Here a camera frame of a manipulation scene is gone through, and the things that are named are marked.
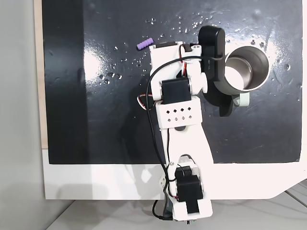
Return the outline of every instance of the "white wall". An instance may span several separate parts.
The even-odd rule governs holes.
[[[71,201],[44,198],[33,0],[0,0],[0,29],[0,230],[42,230]]]

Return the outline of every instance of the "purple object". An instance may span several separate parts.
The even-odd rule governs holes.
[[[136,47],[138,48],[138,50],[144,49],[145,47],[151,45],[152,43],[154,43],[152,38],[148,38],[147,40],[139,43],[136,45]]]

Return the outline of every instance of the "wooden edge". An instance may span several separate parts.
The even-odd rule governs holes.
[[[34,0],[34,24],[35,24],[35,50],[38,105],[40,120],[40,135],[42,149],[48,149],[47,138],[47,114],[45,95],[45,64],[44,64],[44,41],[43,41],[43,15],[42,0]]]

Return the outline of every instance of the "black table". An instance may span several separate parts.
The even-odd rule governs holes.
[[[301,0],[43,0],[49,162],[158,163],[136,101],[149,79],[150,55],[136,45],[147,37],[197,42],[208,24],[225,29],[226,43],[254,39],[274,50],[269,79],[250,94],[249,107],[226,115],[227,98],[212,85],[200,95],[214,162],[299,161]]]

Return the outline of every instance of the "metal cup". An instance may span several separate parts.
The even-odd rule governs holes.
[[[269,59],[254,46],[242,46],[228,53],[225,75],[215,81],[216,88],[231,95],[236,106],[249,105],[249,92],[261,87],[270,73]]]

